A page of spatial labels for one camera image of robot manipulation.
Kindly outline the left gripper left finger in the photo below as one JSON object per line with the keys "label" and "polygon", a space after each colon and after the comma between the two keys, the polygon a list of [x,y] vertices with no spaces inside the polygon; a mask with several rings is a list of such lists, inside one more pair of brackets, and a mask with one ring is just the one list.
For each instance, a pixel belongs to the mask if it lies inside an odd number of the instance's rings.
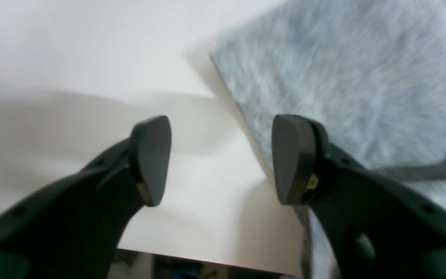
{"label": "left gripper left finger", "polygon": [[81,171],[0,215],[0,279],[104,279],[129,221],[158,206],[172,145],[167,116],[136,124]]}

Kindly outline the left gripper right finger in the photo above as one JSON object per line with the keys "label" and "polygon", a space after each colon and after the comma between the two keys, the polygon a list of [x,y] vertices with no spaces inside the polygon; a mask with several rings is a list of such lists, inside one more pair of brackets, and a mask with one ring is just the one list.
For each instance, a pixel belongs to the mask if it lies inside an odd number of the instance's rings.
{"label": "left gripper right finger", "polygon": [[274,117],[278,200],[307,205],[344,279],[446,279],[446,210],[364,168],[329,141],[320,122]]}

